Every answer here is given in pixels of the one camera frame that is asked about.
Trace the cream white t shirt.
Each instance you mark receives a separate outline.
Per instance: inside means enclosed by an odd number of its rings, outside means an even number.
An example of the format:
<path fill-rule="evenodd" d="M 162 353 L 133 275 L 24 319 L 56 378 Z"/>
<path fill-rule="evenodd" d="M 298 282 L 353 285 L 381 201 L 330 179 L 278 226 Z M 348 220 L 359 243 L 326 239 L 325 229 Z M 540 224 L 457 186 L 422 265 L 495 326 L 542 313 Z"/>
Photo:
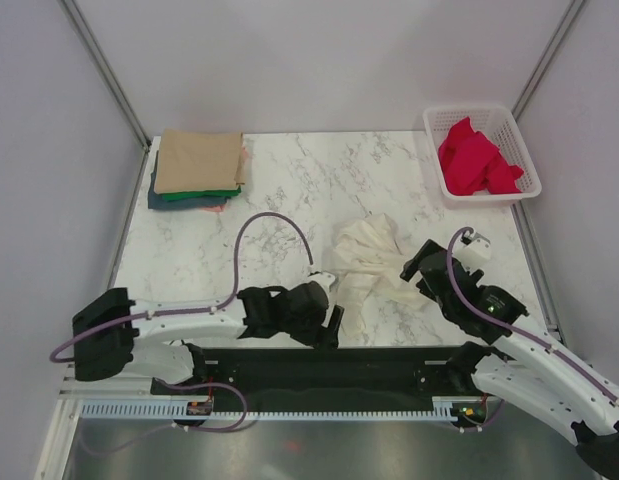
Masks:
<path fill-rule="evenodd" d="M 353 338 L 366 328 L 363 305 L 372 293 L 416 311 L 426 298 L 414 281 L 400 278 L 408 256 L 397 242 L 398 228 L 386 214 L 373 214 L 339 225 L 330 256 L 337 277 L 336 304 L 344 308 L 342 327 Z"/>

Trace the white plastic laundry basket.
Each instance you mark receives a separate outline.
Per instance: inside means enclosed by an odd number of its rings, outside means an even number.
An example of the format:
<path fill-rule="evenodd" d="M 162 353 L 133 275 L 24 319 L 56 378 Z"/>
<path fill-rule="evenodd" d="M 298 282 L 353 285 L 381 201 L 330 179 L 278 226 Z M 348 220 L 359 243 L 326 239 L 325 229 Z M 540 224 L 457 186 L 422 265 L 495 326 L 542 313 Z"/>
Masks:
<path fill-rule="evenodd" d="M 431 106 L 422 114 L 433 169 L 439 183 L 442 204 L 448 209 L 477 209 L 509 207 L 521 200 L 537 197 L 542 184 L 529 155 L 518 125 L 508 108 L 497 103 L 461 103 Z M 478 192 L 473 196 L 452 194 L 444 180 L 438 149 L 449 130 L 457 122 L 468 118 L 474 130 L 483 133 L 496 147 L 508 164 L 520 167 L 523 175 L 516 181 L 520 193 L 491 195 Z"/>

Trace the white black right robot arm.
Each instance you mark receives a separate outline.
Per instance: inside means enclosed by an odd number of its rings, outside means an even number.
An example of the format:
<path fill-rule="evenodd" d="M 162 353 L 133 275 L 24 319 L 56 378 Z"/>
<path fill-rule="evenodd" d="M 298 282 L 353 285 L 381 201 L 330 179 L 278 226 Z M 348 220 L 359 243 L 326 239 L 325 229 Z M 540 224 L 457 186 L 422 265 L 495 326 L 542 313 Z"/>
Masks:
<path fill-rule="evenodd" d="M 484 285 L 478 264 L 462 263 L 428 240 L 400 277 L 443 317 L 482 340 L 465 343 L 447 368 L 456 392 L 475 388 L 542 421 L 606 479 L 619 479 L 619 385 L 597 372 L 530 317 L 509 292 Z"/>

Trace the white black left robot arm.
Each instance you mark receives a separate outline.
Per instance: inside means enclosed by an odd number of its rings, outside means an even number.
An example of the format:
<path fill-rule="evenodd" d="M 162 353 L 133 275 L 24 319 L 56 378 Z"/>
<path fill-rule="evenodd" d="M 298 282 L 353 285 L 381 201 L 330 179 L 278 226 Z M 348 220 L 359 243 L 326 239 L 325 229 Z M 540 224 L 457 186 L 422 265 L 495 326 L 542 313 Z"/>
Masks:
<path fill-rule="evenodd" d="M 197 393 L 208 382 L 201 339 L 270 339 L 286 334 L 314 349 L 335 349 L 344 315 L 331 298 L 333 275 L 317 273 L 292 289 L 248 287 L 229 303 L 132 300 L 106 291 L 72 320 L 74 377 L 95 382 L 133 373 Z"/>

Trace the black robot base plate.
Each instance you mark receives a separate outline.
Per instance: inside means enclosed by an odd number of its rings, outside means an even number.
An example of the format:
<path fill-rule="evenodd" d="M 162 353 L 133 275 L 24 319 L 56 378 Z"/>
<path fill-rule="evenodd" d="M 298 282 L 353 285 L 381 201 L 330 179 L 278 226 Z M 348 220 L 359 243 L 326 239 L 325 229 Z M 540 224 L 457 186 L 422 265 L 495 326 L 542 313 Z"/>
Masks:
<path fill-rule="evenodd" d="M 214 405 L 249 410 L 414 410 L 436 397 L 479 397 L 471 380 L 493 348 L 456 347 L 310 349 L 207 349 L 196 356 L 190 393 L 204 395 L 205 380 L 237 388 L 244 399 L 212 387 Z"/>

